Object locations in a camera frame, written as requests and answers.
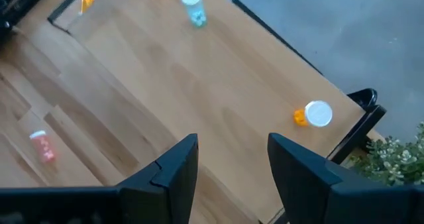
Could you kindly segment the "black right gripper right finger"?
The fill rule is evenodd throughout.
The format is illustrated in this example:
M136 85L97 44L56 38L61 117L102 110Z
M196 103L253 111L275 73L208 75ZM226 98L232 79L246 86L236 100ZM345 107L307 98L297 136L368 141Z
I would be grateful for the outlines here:
M271 133L268 156L290 224L409 224L411 189L374 182Z

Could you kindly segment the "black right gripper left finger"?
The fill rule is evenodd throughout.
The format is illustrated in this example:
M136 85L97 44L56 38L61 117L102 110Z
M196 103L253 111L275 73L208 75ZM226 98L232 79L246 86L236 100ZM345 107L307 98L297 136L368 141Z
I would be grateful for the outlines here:
M188 224L197 173L193 133L118 184L123 224Z

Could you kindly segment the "orange pill bottle white cap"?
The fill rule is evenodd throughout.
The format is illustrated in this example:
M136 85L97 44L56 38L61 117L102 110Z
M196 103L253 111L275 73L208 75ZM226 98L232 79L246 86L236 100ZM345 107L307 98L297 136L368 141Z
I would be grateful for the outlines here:
M333 110L325 101L310 101L304 108L293 113L294 122L299 126L325 127L333 118Z
M81 10L80 13L85 13L92 5L94 0L81 0Z

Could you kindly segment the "red pill bottle white cap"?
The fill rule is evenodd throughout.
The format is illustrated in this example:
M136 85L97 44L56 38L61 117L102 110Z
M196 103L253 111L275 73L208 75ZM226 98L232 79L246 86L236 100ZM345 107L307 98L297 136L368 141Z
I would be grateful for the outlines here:
M36 151L38 152L39 158L42 162L51 162L55 161L56 154L50 143L49 136L46 131L39 130L33 132L29 136L30 140L33 142Z

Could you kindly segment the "teal pill bottle white cap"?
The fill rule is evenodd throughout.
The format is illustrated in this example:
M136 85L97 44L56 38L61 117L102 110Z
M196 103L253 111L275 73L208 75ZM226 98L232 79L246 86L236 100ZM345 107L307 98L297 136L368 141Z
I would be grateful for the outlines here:
M189 20L195 27L206 25L207 16L203 8L203 0L181 0L184 4Z

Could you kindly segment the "small green potted plant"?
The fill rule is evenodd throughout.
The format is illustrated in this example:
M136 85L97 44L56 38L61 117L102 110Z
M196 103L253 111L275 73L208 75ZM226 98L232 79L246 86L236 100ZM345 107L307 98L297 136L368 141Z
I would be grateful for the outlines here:
M387 186L424 185L424 122L418 124L414 142L388 136L369 142L367 148L368 154L350 159L361 176Z

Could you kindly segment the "wooden shelf with black frame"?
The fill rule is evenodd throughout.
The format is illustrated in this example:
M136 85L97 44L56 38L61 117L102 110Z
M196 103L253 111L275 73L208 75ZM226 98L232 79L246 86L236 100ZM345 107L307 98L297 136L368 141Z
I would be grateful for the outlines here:
M343 93L268 30L240 1L203 0L195 27L181 0L64 0L48 20L76 39L176 138L199 136L200 161L262 224L284 208L266 141L283 134L341 163L377 137L385 115L373 90L364 106ZM293 113L325 101L325 127L299 126Z

